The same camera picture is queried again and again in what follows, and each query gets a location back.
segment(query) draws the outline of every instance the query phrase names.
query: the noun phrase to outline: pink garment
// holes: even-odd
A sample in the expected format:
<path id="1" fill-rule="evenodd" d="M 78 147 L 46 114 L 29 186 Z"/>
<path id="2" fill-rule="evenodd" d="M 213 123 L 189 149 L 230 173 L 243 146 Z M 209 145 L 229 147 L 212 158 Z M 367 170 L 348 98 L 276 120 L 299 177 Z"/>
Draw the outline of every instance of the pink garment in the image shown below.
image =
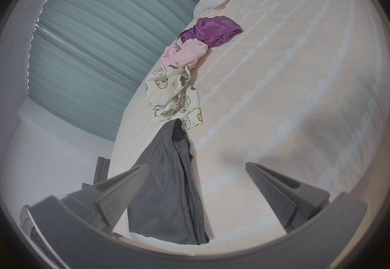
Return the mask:
<path id="1" fill-rule="evenodd" d="M 195 67 L 198 59 L 206 53 L 207 48 L 207 44 L 200 42 L 197 38 L 191 38 L 181 46 L 172 43 L 165 48 L 164 53 L 161 55 L 161 61 L 166 67 L 174 66 L 181 69 L 187 65 L 192 69 Z"/>

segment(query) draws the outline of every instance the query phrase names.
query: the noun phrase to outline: clothing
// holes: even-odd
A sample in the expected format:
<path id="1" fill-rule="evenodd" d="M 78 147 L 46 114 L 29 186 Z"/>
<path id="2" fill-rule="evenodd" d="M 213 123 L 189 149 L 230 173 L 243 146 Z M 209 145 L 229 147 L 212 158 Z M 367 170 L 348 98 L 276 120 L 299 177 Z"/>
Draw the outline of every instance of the clothing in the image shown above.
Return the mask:
<path id="1" fill-rule="evenodd" d="M 157 122 L 171 119 L 183 121 L 183 129 L 190 130 L 202 125 L 198 91 L 189 86 L 191 70 L 173 66 L 159 67 L 145 82 L 147 101 L 152 109 L 152 118 Z"/>
<path id="2" fill-rule="evenodd" d="M 229 42 L 236 34 L 242 32 L 239 24 L 226 16 L 199 18 L 196 24 L 184 30 L 178 38 L 182 43 L 197 38 L 208 47 L 216 47 Z"/>
<path id="3" fill-rule="evenodd" d="M 129 232 L 177 244 L 209 242 L 192 180 L 190 142 L 179 119 L 167 122 L 134 166 L 151 173 L 127 209 Z"/>
<path id="4" fill-rule="evenodd" d="M 173 43 L 165 48 L 161 55 L 161 61 L 165 66 L 172 65 L 175 68 L 184 68 L 187 65 L 192 69 L 198 59 L 206 53 L 207 48 L 207 45 L 197 38 L 190 39 L 181 46 Z"/>

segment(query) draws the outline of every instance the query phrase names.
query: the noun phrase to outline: wall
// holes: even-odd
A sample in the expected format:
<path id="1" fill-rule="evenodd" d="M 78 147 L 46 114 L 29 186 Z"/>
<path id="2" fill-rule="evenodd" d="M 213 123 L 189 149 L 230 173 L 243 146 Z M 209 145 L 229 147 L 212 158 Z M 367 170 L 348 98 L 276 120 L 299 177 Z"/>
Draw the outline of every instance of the wall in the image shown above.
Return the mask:
<path id="1" fill-rule="evenodd" d="M 67 124 L 30 99 L 18 114 L 1 178 L 2 197 L 15 221 L 25 204 L 92 184 L 98 157 L 110 158 L 114 148 L 113 142 Z"/>
<path id="2" fill-rule="evenodd" d="M 27 54 L 45 0 L 18 0 L 0 34 L 0 168 L 27 97 Z"/>

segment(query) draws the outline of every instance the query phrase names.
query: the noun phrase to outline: curtain fold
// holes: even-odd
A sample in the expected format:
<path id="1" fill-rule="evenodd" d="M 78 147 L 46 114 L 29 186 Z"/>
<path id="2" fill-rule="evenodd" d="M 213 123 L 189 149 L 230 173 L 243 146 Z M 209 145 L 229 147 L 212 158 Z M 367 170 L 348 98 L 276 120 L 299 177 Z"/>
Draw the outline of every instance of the curtain fold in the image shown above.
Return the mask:
<path id="1" fill-rule="evenodd" d="M 28 96 L 114 141 L 127 104 L 195 0 L 47 0 L 28 60 Z"/>

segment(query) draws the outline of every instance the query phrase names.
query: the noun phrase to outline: mattress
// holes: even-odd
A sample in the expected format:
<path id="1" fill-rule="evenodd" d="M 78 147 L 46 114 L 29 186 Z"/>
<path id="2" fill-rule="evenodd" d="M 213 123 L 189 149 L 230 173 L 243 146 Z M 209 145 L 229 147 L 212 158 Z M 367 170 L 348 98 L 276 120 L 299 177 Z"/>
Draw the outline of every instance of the mattress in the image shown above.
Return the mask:
<path id="1" fill-rule="evenodd" d="M 355 187 L 382 138 L 389 50 L 369 0 L 231 0 L 197 18 L 217 15 L 235 20 L 243 33 L 209 49 L 190 82 L 203 119 L 188 131 L 192 171 L 210 243 L 178 245 L 129 233 L 124 213 L 114 231 L 135 245 L 200 255 L 274 240 L 285 230 L 246 174 L 246 162 L 326 189 L 333 200 Z M 123 114 L 109 177 L 129 169 L 161 127 L 143 86 Z"/>

